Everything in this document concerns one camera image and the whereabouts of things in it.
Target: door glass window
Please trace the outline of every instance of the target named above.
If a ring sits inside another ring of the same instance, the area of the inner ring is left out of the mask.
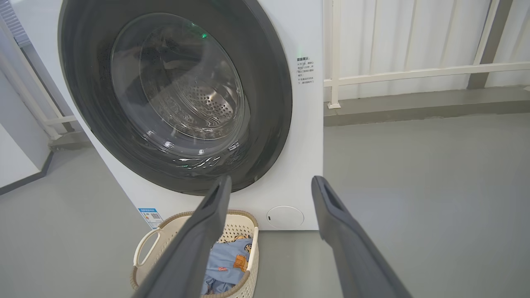
[[[234,144],[248,123],[228,54],[185,18],[155,13],[127,24],[112,49],[111,74],[125,114],[161,151],[212,155]]]

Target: white washing machine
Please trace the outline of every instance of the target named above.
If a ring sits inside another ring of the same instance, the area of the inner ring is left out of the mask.
[[[151,226],[229,174],[229,208],[261,229],[318,229],[322,0],[11,2]]]

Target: beige laundry basket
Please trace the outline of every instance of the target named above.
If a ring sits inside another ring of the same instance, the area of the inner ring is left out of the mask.
[[[133,268],[131,274],[131,286],[133,289],[138,289],[138,285],[142,283],[151,268],[160,259],[167,245],[173,240],[184,222],[191,217],[193,212],[184,212],[173,215],[164,220],[156,229],[147,233],[136,248],[133,260]],[[225,228],[223,235],[218,242],[230,242],[237,235],[250,235],[252,237],[252,250],[250,251],[249,264],[245,275],[237,285],[231,288],[228,292],[215,295],[203,295],[206,298],[252,298],[254,295],[254,288],[256,287],[256,278],[258,276],[258,222],[250,213],[239,210],[228,210],[226,213]],[[155,243],[149,249],[142,262],[139,261],[140,251],[145,242],[153,234],[157,234]]]

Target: clothes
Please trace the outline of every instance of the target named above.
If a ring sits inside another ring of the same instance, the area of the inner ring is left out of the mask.
[[[252,239],[215,243],[211,249],[201,295],[220,294],[230,290],[246,272]]]

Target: basket rim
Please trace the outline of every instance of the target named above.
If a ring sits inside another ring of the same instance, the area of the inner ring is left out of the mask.
[[[185,217],[185,216],[191,216],[193,214],[193,211],[188,211],[188,212],[182,212],[182,213],[178,213],[178,214],[175,214],[171,217],[168,217],[166,220],[164,220],[162,223],[160,223],[158,225],[158,228],[159,229],[162,229],[163,227],[165,227],[167,224],[169,224],[171,221],[173,220],[176,220],[177,218],[181,218],[181,217]],[[229,209],[226,211],[226,214],[231,214],[231,215],[243,215],[245,217],[248,217],[252,223],[254,224],[254,227],[258,227],[258,221],[256,220],[256,218],[246,212],[246,211],[243,211],[243,210],[234,210],[234,209]],[[136,272],[138,270],[138,267],[136,266],[133,266],[132,267],[132,272],[131,272],[131,277],[130,277],[130,281],[131,281],[131,286],[132,288],[136,291],[138,289],[138,287],[140,287],[138,285],[138,282],[136,281]],[[241,278],[241,280],[236,284],[234,285],[230,290],[224,292],[224,293],[221,293],[221,294],[211,294],[211,295],[202,295],[201,297],[204,297],[204,298],[227,298],[227,297],[230,297],[232,294],[236,293],[237,291],[239,291],[243,285],[246,283],[246,281],[249,279],[250,277],[250,270],[247,270],[245,272],[245,274],[243,275],[243,277]]]

